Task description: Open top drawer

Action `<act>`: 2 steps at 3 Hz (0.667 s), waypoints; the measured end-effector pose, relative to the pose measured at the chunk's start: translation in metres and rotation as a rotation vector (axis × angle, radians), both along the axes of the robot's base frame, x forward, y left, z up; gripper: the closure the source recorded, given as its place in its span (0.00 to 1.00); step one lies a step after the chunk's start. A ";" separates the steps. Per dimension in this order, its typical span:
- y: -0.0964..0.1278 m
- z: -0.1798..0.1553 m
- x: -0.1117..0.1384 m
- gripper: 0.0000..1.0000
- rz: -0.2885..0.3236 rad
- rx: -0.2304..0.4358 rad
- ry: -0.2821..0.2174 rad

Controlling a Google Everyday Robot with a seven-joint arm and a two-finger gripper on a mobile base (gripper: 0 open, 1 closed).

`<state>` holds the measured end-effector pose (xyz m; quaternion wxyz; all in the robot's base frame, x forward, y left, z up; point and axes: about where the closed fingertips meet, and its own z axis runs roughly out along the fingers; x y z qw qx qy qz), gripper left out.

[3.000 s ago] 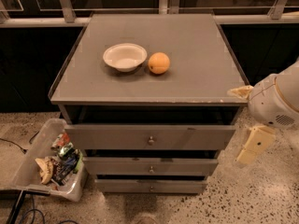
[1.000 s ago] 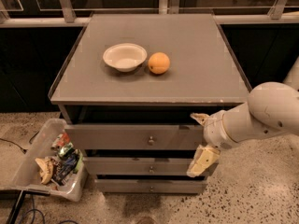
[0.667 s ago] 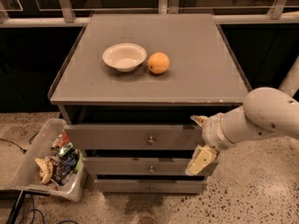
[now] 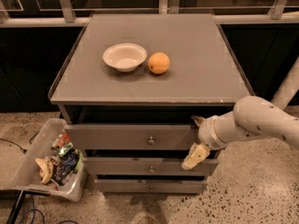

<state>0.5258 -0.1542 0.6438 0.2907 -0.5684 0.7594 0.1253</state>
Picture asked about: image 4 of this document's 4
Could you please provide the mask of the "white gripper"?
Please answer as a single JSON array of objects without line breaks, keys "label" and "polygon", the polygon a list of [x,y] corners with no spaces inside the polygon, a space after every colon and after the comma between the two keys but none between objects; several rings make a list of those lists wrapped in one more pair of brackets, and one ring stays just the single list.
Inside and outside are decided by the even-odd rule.
[{"label": "white gripper", "polygon": [[210,155],[211,150],[219,150],[226,147],[226,144],[216,133],[218,116],[205,119],[200,116],[192,116],[192,120],[199,127],[198,137],[202,144],[194,143],[189,154],[184,159],[181,167],[184,170],[191,170]]}]

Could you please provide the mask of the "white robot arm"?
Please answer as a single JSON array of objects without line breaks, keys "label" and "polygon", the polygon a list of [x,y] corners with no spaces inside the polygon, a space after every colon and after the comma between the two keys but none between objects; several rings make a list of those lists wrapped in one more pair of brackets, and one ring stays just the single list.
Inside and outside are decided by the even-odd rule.
[{"label": "white robot arm", "polygon": [[234,141],[275,137],[299,149],[299,120],[284,109],[299,90],[299,58],[285,77],[271,102],[258,96],[239,99],[231,112],[221,116],[192,119],[199,127],[200,144],[194,143],[182,163],[191,170],[204,161],[211,150],[220,150]]}]

